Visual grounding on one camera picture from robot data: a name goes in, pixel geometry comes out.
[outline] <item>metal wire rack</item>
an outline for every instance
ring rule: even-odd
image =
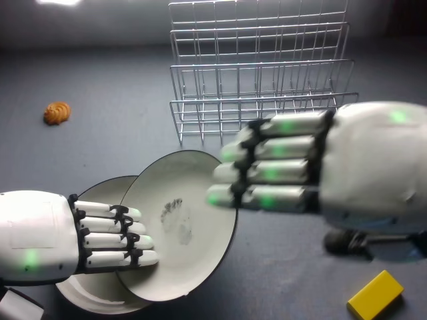
[[[348,0],[170,3],[170,103],[184,135],[235,133],[250,120],[338,108],[354,62],[344,59]]]

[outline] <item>dirty plate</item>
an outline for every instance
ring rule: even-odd
[[[159,254],[153,267],[118,273],[138,297],[167,301],[187,295],[225,257],[238,214],[205,202],[219,164],[200,151],[172,153],[150,165],[127,191],[121,204],[142,212],[142,223]]]
[[[128,176],[101,182],[82,193],[79,200],[118,204],[135,179]],[[56,286],[74,305],[103,315],[129,313],[151,304],[126,290],[115,273],[73,275]]]

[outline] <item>gray wall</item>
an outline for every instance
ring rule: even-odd
[[[283,3],[298,0],[282,1]],[[261,0],[271,5],[278,0]],[[343,3],[344,0],[330,2]],[[83,0],[75,7],[36,0],[0,0],[0,47],[45,48],[145,45],[169,42],[168,0]],[[318,5],[320,0],[304,0]],[[392,1],[352,0],[347,20],[353,37],[383,34]]]

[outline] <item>yellow sponge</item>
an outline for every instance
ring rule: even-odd
[[[384,270],[347,302],[347,308],[357,318],[371,320],[403,290],[403,286]]]

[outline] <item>gray tabletop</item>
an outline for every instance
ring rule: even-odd
[[[427,105],[425,39],[353,41],[350,83],[360,101]],[[137,175],[177,151],[169,112],[169,47],[6,53],[0,55],[0,189],[68,195],[103,180]],[[70,121],[42,122],[52,101],[67,101]],[[184,149],[218,156],[219,141]],[[321,217],[241,212],[228,256],[187,297],[123,319],[353,319],[346,301],[383,269],[405,287],[387,319],[425,319],[427,262],[340,259],[327,255]],[[54,286],[23,288],[54,319],[99,319]]]

